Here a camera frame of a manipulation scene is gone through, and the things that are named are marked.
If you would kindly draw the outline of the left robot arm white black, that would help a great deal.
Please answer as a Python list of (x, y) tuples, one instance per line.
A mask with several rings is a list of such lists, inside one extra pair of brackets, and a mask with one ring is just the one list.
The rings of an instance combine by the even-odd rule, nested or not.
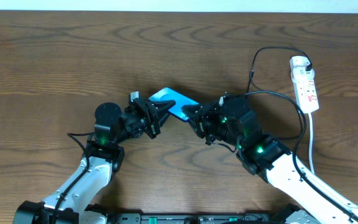
[(112, 215), (91, 204), (94, 196), (119, 172), (124, 160), (123, 141), (146, 134), (160, 134), (169, 116), (173, 100), (150, 101), (130, 98), (127, 108), (107, 102), (95, 112), (94, 131), (86, 133), (81, 162), (72, 175), (54, 193), (41, 202), (26, 200), (15, 212), (14, 223), (113, 223)]

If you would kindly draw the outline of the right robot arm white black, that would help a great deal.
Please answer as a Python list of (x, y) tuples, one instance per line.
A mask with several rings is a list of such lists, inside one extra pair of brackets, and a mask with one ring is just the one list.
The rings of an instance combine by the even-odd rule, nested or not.
[(315, 176), (294, 151), (262, 130), (244, 96), (182, 108), (196, 135), (208, 145), (223, 141), (252, 175), (285, 192), (320, 223), (358, 223), (358, 205)]

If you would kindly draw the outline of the white power strip socket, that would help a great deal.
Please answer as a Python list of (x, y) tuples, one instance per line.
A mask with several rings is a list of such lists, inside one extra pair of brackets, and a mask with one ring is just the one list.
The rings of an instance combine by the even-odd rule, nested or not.
[(319, 109), (314, 70), (310, 66), (311, 62), (305, 56), (294, 56), (290, 59), (290, 76), (296, 102), (304, 113), (312, 113)]

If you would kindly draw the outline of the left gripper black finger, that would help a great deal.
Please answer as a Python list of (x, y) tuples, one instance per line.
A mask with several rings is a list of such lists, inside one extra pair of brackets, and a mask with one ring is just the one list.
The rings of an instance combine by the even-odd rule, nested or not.
[(161, 113), (158, 116), (158, 125), (159, 125), (160, 128), (164, 125), (164, 123), (166, 122), (166, 120), (168, 119), (169, 116), (170, 116), (169, 112), (166, 112), (164, 114)]
[(151, 109), (149, 109), (149, 115), (151, 118), (158, 118), (161, 113), (169, 112), (169, 109), (175, 106), (175, 104), (174, 100), (150, 101)]

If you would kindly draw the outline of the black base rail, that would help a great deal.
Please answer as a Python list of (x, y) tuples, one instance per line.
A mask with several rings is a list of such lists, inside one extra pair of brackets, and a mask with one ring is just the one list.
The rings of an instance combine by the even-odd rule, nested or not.
[(268, 214), (140, 214), (117, 213), (108, 221), (112, 224), (218, 224), (275, 223)]

